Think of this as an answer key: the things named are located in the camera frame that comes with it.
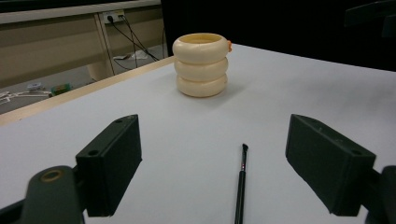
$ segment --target wooden table edge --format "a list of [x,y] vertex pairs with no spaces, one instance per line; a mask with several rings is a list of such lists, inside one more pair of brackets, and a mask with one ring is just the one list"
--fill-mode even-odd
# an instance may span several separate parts
[[127,71],[125,73],[121,73],[119,75],[116,75],[114,77],[109,77],[97,82],[94,82],[90,85],[65,92],[61,95],[57,95],[54,97],[51,97],[49,99],[27,105],[15,110],[12,110],[10,112],[4,113],[0,115],[0,126],[6,125],[8,123],[25,119],[30,116],[33,116],[37,113],[46,111],[48,109],[51,109],[57,105],[64,104],[66,102],[72,101],[74,99],[77,99],[78,97],[84,96],[86,94],[89,94],[94,91],[101,90],[102,88],[114,85],[116,83],[119,83],[123,80],[132,78],[132,77],[137,77],[140,75],[143,75],[149,71],[155,70],[157,68],[163,67],[165,65],[168,65],[169,63],[174,62],[174,56],[159,60],[154,63],[149,63],[147,65],[138,67],[136,69],[133,69],[131,71]]

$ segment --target black cable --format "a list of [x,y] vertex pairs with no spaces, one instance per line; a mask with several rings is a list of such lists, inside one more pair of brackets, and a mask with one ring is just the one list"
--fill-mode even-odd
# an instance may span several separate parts
[[149,53],[149,50],[146,48],[146,47],[144,47],[143,46],[143,44],[142,44],[142,42],[140,42],[140,40],[139,40],[139,38],[137,37],[137,35],[134,33],[134,31],[132,30],[132,28],[131,28],[131,24],[128,22],[128,19],[126,19],[126,17],[124,16],[124,15],[121,15],[120,17],[122,17],[122,20],[125,22],[125,24],[128,26],[128,28],[129,28],[129,31],[131,32],[131,36],[132,37],[135,37],[136,38],[136,40],[139,42],[139,44],[142,46],[142,50],[143,51],[145,51],[146,53],[147,53],[147,55],[149,55],[151,58],[152,58],[152,60],[154,60],[154,61],[159,61],[159,59],[158,58],[156,58],[154,55],[152,55],[151,53]]
[[163,59],[165,58],[165,44],[164,44],[164,37],[165,37],[165,27],[163,27]]
[[[117,31],[119,31],[123,36],[125,36],[127,39],[129,39],[132,43],[134,43],[134,41],[128,36],[128,35],[126,35],[123,31],[121,31],[117,26],[116,26],[116,24],[114,24],[114,22],[111,22],[111,24],[114,26],[114,28],[116,28],[116,30]],[[146,49],[144,49],[144,47],[141,47],[140,45],[138,45],[138,44],[136,44],[136,43],[134,43],[136,46],[138,46],[140,49],[142,49],[143,51],[145,51],[146,53],[147,53],[147,55],[150,55],[151,56],[151,58],[154,60],[154,61],[159,61],[157,58],[155,58],[152,54],[150,54]]]
[[116,64],[118,64],[121,68],[123,68],[123,69],[126,69],[126,70],[132,70],[133,68],[127,68],[127,67],[124,67],[124,66],[122,66],[119,62],[117,62],[117,59],[113,59],[114,60],[114,62],[116,63]]
[[137,66],[136,47],[135,47],[136,43],[134,42],[134,35],[132,33],[131,33],[131,38],[132,38],[132,43],[134,44],[134,65],[137,68],[138,66]]

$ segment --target black panel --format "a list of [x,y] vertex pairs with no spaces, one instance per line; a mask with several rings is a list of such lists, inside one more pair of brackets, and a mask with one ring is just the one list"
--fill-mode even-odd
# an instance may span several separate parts
[[346,10],[366,0],[162,3],[170,55],[179,36],[210,32],[240,45],[396,71],[396,42],[381,37],[383,18],[344,26]]
[[286,157],[330,213],[359,213],[375,154],[318,120],[291,115]]
[[90,217],[114,215],[142,161],[138,116],[117,119],[76,156]]

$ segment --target cream ring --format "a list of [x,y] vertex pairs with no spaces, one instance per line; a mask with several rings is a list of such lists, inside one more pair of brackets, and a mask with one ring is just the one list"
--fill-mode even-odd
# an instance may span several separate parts
[[186,95],[194,97],[208,97],[219,94],[227,86],[227,75],[208,82],[188,81],[177,76],[177,88]]
[[183,63],[215,63],[229,52],[229,42],[222,35],[198,33],[175,40],[172,51]]
[[228,60],[223,58],[216,63],[194,64],[175,59],[174,67],[179,76],[189,81],[211,81],[225,74],[228,69]]

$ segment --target brush handle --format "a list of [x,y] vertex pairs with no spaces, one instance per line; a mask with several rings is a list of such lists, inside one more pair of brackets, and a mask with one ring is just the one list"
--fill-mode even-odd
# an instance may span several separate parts
[[245,199],[245,179],[246,172],[239,172],[238,194],[236,198],[235,224],[244,222],[244,199]]

